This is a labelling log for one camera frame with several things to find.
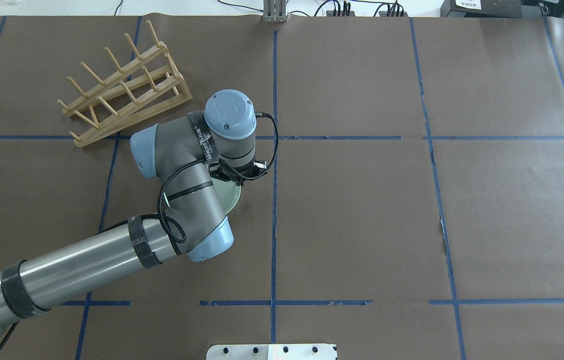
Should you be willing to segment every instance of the black box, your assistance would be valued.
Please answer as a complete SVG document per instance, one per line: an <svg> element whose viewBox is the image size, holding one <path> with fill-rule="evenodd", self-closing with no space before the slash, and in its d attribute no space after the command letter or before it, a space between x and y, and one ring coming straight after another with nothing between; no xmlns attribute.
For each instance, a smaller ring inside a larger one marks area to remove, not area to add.
<svg viewBox="0 0 564 360"><path fill-rule="evenodd" d="M481 9L470 7L481 2ZM521 18L521 0L444 0L440 7L442 18Z"/></svg>

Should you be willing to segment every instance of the white floor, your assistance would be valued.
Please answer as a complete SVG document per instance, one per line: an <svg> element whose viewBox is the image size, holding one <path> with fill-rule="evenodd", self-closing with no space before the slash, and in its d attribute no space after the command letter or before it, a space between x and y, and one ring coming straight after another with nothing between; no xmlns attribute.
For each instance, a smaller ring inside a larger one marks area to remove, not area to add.
<svg viewBox="0 0 564 360"><path fill-rule="evenodd" d="M9 5L7 2L18 2ZM115 12L120 0L0 0L0 16L107 16ZM225 0L227 3L246 5L261 9L263 0ZM289 0L287 10L301 10L310 15L315 14L322 0ZM400 0L409 16L438 17L439 7L443 0ZM364 4L353 2L351 9L356 16L372 16L378 4ZM319 16L325 16L326 10L332 9L327 4L320 10ZM168 15L243 15L254 14L255 11L240 7L220 4L216 0L123 0L118 15L138 16L149 13L163 13Z"/></svg>

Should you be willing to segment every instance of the robotic arm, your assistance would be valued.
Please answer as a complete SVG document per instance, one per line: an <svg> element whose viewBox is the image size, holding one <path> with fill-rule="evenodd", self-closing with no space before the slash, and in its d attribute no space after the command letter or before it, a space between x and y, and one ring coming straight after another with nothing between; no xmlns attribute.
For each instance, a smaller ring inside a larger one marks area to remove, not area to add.
<svg viewBox="0 0 564 360"><path fill-rule="evenodd" d="M255 160L256 117L273 120L255 112L243 93L225 89L209 98L204 113L190 112L134 134L131 152L140 172L162 182L157 214L131 217L1 271L0 335L20 319L181 253L201 262L230 248L231 226L211 177L243 185L268 172L273 161L267 166ZM275 121L273 126L277 139ZM273 159L276 155L277 141Z"/></svg>

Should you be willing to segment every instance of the light blue cap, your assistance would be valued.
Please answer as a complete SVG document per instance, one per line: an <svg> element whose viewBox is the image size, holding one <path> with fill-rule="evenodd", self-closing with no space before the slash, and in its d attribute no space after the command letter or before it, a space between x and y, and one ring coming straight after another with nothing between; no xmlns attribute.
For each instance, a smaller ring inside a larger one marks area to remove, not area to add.
<svg viewBox="0 0 564 360"><path fill-rule="evenodd" d="M140 173L147 179L158 177L155 171L155 133L158 125L136 132L131 136L131 153Z"/></svg>
<svg viewBox="0 0 564 360"><path fill-rule="evenodd" d="M233 232L229 225L229 218L225 216L220 225L211 231L206 239L188 252L188 257L196 263L201 262L220 255L227 251L231 245L233 245Z"/></svg>
<svg viewBox="0 0 564 360"><path fill-rule="evenodd" d="M253 103L236 89L214 93L206 102L204 118L211 130L232 141L249 137L257 123Z"/></svg>

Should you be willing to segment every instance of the white label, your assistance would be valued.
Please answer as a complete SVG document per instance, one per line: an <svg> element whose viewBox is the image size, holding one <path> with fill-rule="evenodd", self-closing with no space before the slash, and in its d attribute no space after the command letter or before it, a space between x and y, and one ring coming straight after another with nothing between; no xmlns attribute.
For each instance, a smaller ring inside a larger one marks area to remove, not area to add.
<svg viewBox="0 0 564 360"><path fill-rule="evenodd" d="M455 0L455 5L467 9L481 10L481 0Z"/></svg>

